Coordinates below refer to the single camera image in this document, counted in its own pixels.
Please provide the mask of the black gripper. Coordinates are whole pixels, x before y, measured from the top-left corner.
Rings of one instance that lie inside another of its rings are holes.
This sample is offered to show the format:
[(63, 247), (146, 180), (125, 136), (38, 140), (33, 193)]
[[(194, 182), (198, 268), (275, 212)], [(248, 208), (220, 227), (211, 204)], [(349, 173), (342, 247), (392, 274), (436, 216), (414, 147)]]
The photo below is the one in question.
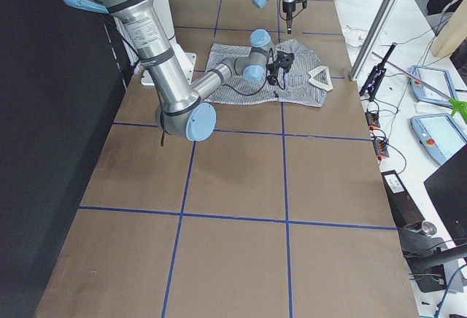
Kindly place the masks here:
[(286, 28), (287, 34), (292, 33), (292, 19), (293, 13), (296, 11), (296, 3), (294, 1), (283, 1), (282, 2), (282, 11), (285, 13)]
[[(277, 79), (279, 69), (282, 68), (282, 62), (281, 61), (274, 61), (273, 63), (269, 63), (266, 65), (266, 69), (268, 71), (267, 79), (268, 83), (270, 85), (274, 84), (274, 79)], [(285, 78), (282, 78), (282, 81), (278, 82), (278, 86), (281, 90), (285, 89)]]

